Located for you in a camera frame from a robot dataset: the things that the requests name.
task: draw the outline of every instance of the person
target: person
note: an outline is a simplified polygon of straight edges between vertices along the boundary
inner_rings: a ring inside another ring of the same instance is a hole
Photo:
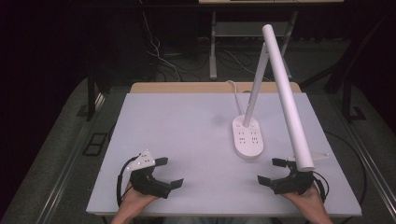
[[[131,183],[128,183],[127,189],[129,190],[123,196],[119,211],[113,217],[112,224],[130,223],[148,204],[158,199],[156,196],[145,195],[134,190],[131,188]],[[290,200],[311,224],[332,224],[315,184],[312,184],[302,195],[292,192],[282,196]]]

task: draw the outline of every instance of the power outlet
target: power outlet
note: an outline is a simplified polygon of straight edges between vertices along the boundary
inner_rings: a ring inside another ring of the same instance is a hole
[[[154,158],[152,157],[149,150],[146,150],[146,151],[142,152],[139,155],[139,157],[136,158],[136,160],[129,163],[128,166],[126,167],[126,170],[127,171],[135,171],[135,170],[140,170],[140,169],[154,166],[154,165],[155,165]]]
[[[248,127],[244,127],[244,119],[245,115],[241,115],[233,120],[235,151],[242,159],[256,159],[264,149],[260,125],[257,120],[251,118]]]

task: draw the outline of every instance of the white table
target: white table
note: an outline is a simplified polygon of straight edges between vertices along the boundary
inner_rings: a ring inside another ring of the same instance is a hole
[[[158,90],[161,85],[155,83],[151,87]],[[229,93],[198,92],[202,87],[211,92],[211,87],[217,85]],[[275,83],[264,84],[264,89],[265,85],[275,90]],[[180,189],[173,190],[168,199],[150,204],[142,216],[299,216],[289,201],[257,180],[257,175],[276,179],[289,174],[288,168],[275,167],[271,163],[272,158],[286,159],[292,155],[278,94],[260,93],[258,97],[253,117],[261,125],[264,152],[258,159],[246,161],[236,155],[233,147],[232,121],[239,112],[232,85],[201,83],[187,88],[193,93],[178,92],[186,86],[178,83],[173,91],[169,89],[175,93],[126,96],[87,212],[100,216],[117,212],[116,182],[122,165],[149,149],[155,158],[169,158],[167,165],[155,169],[154,177],[167,183],[184,178],[184,183]],[[136,92],[145,91],[137,86]],[[249,94],[239,96],[246,107]],[[300,92],[294,96],[311,151],[330,153],[329,159],[315,162],[316,171],[324,175],[331,186],[325,203],[328,213],[332,217],[360,216],[361,208],[307,96]],[[125,172],[123,177],[122,189],[129,174]]]

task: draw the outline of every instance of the desk lamp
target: desk lamp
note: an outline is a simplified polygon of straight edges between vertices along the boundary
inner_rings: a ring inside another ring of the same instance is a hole
[[[268,59],[270,59],[277,90],[279,92],[280,103],[282,104],[282,110],[285,115],[285,121],[289,131],[297,169],[300,172],[312,171],[315,169],[315,166],[306,141],[300,115],[291,92],[285,65],[283,64],[279,47],[276,43],[274,30],[271,25],[267,24],[262,27],[262,33],[264,43],[262,44],[262,53],[260,55],[252,92],[248,101],[247,113],[246,115],[238,116],[233,120],[233,137],[236,152],[244,159],[254,159],[262,153],[263,142],[259,123],[251,115],[260,91],[265,67]],[[256,140],[256,143],[253,145],[250,141],[248,141],[248,144],[244,143],[243,140],[250,140],[250,138],[252,142]]]

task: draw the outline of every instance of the dark floor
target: dark floor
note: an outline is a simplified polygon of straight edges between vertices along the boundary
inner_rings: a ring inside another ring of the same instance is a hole
[[[343,40],[292,41],[285,55],[292,81],[300,83],[336,63],[348,44],[348,41]],[[261,41],[257,39],[220,40],[217,44],[217,81],[252,81],[254,75],[248,70],[255,71],[260,45]],[[172,65],[154,61],[157,65],[153,81],[177,81],[179,77],[175,69],[184,81],[210,81],[208,52],[207,39],[200,39],[199,48],[193,55],[167,49],[163,52],[163,58]],[[273,79],[270,69],[267,69],[265,76]],[[352,150],[359,150],[361,146],[355,144],[357,140],[350,133],[350,129],[356,132],[360,138],[357,142],[361,141],[367,149],[390,189],[396,189],[395,135],[358,89],[353,90],[352,104],[361,109],[366,119],[347,124],[339,112],[341,91],[334,95],[326,94],[323,90],[326,81],[325,77],[303,91],[307,92],[357,199],[364,197],[361,205],[362,217],[353,217],[348,223],[394,223],[396,219],[384,203],[377,180],[367,175],[367,187],[364,187],[360,159]],[[84,117],[77,116],[78,111],[87,102],[86,80],[78,85],[70,95],[1,223],[104,222],[100,217],[87,214],[85,209],[106,154],[108,138],[99,156],[83,156],[82,151],[93,134],[111,134],[123,98],[129,89],[130,86],[124,86],[122,82],[113,85],[111,91],[97,102],[97,112],[92,121],[87,122]],[[304,223],[300,218],[281,220],[285,224]],[[334,218],[333,221],[342,223],[343,218]]]

